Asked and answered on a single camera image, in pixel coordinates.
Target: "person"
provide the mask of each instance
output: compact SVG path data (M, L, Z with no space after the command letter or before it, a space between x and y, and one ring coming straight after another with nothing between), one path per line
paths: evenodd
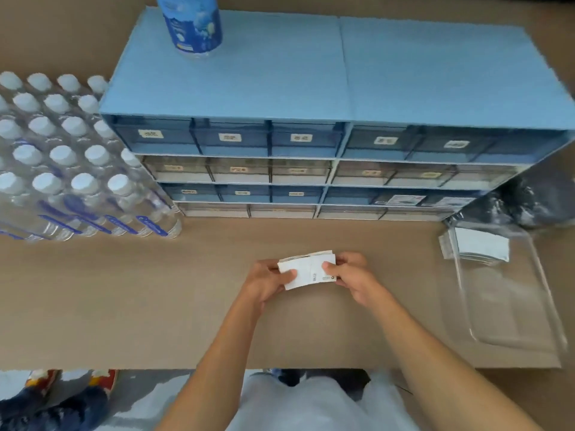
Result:
M33 371L15 397L0 401L0 431L92 431L108 413L118 370L92 371L88 386L53 407L43 408L58 369Z
M382 374L371 375L357 402L328 377L288 387L271 374L256 374L242 391L256 323L266 303L297 275L280 274L277 267L277 260L253 265L212 345L156 431L417 429ZM336 264L324 263L323 269L372 313L437 431L541 430L415 321L370 272L362 254L338 254Z

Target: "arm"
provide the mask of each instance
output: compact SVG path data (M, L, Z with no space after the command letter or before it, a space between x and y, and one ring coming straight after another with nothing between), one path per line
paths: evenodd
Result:
M512 400L415 321L359 253L324 263L377 319L422 408L439 431L541 431Z
M156 431L224 431L240 404L249 346L264 305L295 271L279 274L277 260L254 264L216 338Z

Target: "person's left hand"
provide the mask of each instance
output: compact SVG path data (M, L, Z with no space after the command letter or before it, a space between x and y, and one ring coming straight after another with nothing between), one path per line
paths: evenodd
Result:
M255 299L263 311L266 302L284 291L284 284L290 283L296 276L297 271L295 269L280 274L277 259L258 260L249 270L241 290Z

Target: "hand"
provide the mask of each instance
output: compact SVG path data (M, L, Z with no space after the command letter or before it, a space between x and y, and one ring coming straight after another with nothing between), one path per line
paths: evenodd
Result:
M277 260L258 260L249 270L241 293L254 298L263 311L266 302L284 291L284 284L290 283L296 276L295 269L280 274Z
M342 252L336 255L335 263L325 261L321 267L326 274L338 277L335 283L348 288L357 303L370 307L373 292L382 287L367 267L364 255Z

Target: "bottle cap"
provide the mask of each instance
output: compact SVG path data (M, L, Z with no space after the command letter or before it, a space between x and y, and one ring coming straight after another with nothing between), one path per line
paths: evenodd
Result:
M98 192L100 185L94 176L81 173L72 179L72 189L83 195L92 195Z
M19 93L12 101L16 106L18 106L18 108L25 112L32 113L40 111L40 103L31 93Z
M55 195L62 190L62 180L53 173L44 172L32 180L32 187L43 194Z
M11 71L4 71L0 74L0 85L11 91L17 91L22 85L22 80Z
M52 136L56 132L56 126L46 116L34 118L28 124L28 128L40 136Z
M0 137L8 139L9 141L15 141L19 137L22 137L22 129L20 126L11 119L2 119L0 121Z
M44 100L44 104L46 104L46 107L51 111L60 115L70 111L70 103L66 101L66 98L61 96L59 93L48 95Z
M134 191L134 183L125 174L116 174L108 180L108 188L116 195L127 196Z
M139 168L141 166L141 163L138 160L138 158L134 156L129 149L124 148L120 155L122 157L122 160L124 160L124 162L126 163L126 165L132 166L133 168Z
M74 74L63 74L58 77L58 84L62 86L62 89L66 92L78 92L80 90L80 82Z
M97 123L95 123L94 129L104 139L111 139L116 135L114 133L114 130L112 130L110 126L105 123L105 121L98 121Z
M46 92L52 88L52 82L46 74L37 72L28 76L28 83L39 92Z
M104 93L108 88L108 82L106 79L101 75L92 75L88 79L88 86L94 91L94 93Z
M0 192L9 195L20 195L25 190L24 179L13 172L0 175Z
M1 112L8 112L10 108L8 107L8 103L4 100L4 97L0 95L0 113Z
M94 95L81 96L78 106L86 113L97 114L99 111L98 100Z
M28 166L37 166L42 163L42 152L34 145L20 145L16 148L12 155L20 163Z
M50 159L62 166L74 166L78 163L78 155L67 145L52 148Z
M62 128L65 129L72 136L84 136L88 133L88 126L79 116L70 116L62 123Z
M95 166L104 166L110 159L110 153L102 145L92 145L84 153L86 159Z

